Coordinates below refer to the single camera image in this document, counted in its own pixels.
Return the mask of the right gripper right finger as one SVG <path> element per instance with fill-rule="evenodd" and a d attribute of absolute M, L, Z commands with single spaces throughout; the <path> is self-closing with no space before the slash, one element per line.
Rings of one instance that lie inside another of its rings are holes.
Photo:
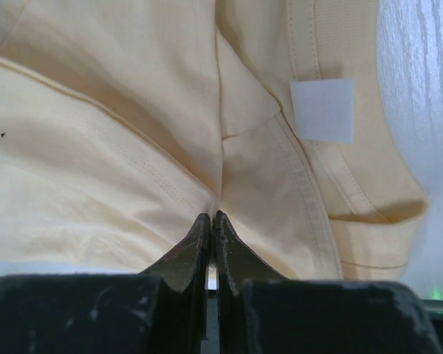
<path fill-rule="evenodd" d="M 430 317 L 397 282 L 290 280 L 217 212 L 222 353 L 441 353 Z"/>

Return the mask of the yellow t shirt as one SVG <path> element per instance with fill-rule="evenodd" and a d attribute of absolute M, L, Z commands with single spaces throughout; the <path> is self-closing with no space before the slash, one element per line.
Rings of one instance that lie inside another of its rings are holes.
<path fill-rule="evenodd" d="M 377 1 L 0 1 L 0 260 L 140 271 L 201 213 L 293 279 L 397 280 L 427 211 Z"/>

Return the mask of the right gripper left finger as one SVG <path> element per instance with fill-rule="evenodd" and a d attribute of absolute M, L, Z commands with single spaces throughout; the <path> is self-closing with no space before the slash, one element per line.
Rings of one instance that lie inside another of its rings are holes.
<path fill-rule="evenodd" d="M 0 277 L 0 353 L 197 353 L 210 218 L 138 274 Z"/>

